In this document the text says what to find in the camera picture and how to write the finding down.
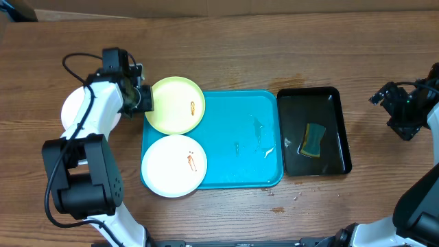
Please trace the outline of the green rimmed plate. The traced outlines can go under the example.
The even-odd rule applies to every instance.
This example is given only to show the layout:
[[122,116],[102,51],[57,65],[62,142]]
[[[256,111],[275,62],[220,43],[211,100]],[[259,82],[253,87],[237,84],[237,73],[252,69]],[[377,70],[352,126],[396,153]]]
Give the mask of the green rimmed plate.
[[206,100],[192,80],[172,76],[152,85],[154,110],[145,117],[151,127],[163,134],[185,134],[202,120]]

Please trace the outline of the green yellow sponge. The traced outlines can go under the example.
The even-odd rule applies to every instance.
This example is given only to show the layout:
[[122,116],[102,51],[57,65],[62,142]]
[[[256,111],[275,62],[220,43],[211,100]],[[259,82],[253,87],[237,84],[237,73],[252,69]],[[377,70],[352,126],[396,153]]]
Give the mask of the green yellow sponge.
[[298,153],[310,158],[320,158],[321,142],[326,128],[317,123],[308,123]]

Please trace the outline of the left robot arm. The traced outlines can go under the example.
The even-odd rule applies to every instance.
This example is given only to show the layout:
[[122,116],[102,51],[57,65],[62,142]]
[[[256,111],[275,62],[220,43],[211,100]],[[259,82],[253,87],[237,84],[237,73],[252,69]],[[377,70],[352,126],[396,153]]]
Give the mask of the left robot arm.
[[124,49],[103,49],[102,67],[83,79],[84,99],[59,139],[42,146],[48,177],[44,208],[59,228],[90,224],[111,246],[155,246],[123,203],[123,180],[108,144],[117,115],[154,109],[143,67]]

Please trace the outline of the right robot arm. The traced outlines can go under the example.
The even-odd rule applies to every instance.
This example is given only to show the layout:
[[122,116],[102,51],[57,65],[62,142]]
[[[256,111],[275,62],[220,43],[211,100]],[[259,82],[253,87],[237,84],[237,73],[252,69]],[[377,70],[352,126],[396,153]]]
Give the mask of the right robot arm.
[[317,246],[437,246],[438,245],[438,64],[424,79],[388,82],[369,100],[380,104],[390,115],[387,125],[404,141],[421,128],[431,131],[434,166],[397,202],[394,213],[369,224],[351,224],[327,237]]

